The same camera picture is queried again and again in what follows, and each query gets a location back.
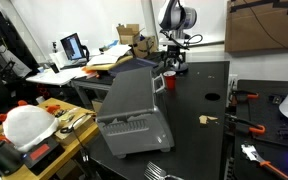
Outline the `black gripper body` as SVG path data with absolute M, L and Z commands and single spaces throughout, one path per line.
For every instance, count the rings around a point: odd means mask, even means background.
M 185 69 L 185 54 L 180 52 L 180 48 L 174 45 L 167 46 L 166 62 L 171 69 Z

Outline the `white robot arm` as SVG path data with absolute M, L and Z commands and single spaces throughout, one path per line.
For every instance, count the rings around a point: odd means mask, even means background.
M 197 20 L 197 12 L 194 8 L 184 7 L 180 0 L 165 0 L 158 14 L 160 32 L 166 37 L 167 63 L 173 71 L 181 72 L 188 69 L 185 57 L 180 53 L 181 49 L 187 49 L 190 35 L 184 32 L 192 28 Z

